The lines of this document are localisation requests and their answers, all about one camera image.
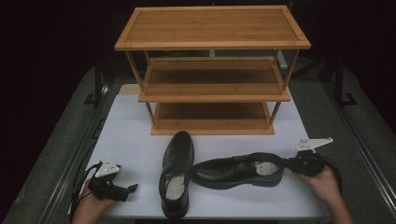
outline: table surface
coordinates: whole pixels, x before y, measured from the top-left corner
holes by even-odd
[[[145,104],[137,102],[136,85],[124,86],[108,114],[88,167],[111,157],[121,165],[114,184],[123,188],[138,183],[125,203],[106,211],[112,217],[164,218],[159,194],[163,154],[173,136],[150,135]],[[270,111],[275,104],[269,103]],[[307,138],[293,100],[282,104],[274,122],[275,135],[193,135],[195,161],[228,158],[253,152],[296,155],[300,140]],[[190,210],[185,218],[285,219],[327,217],[324,203],[303,181],[285,169],[273,188],[241,185],[227,190],[189,185]]]
[[[137,7],[116,50],[309,49],[286,6]]]

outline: wooden shoe rack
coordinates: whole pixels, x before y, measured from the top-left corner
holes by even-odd
[[[125,51],[151,134],[274,134],[299,49],[310,43],[286,6],[137,7],[115,49]],[[270,57],[150,57],[153,50],[273,49]],[[277,55],[293,49],[281,76]],[[144,51],[139,75],[132,52]],[[270,113],[267,102],[276,102]],[[150,103],[156,103],[153,113]]]

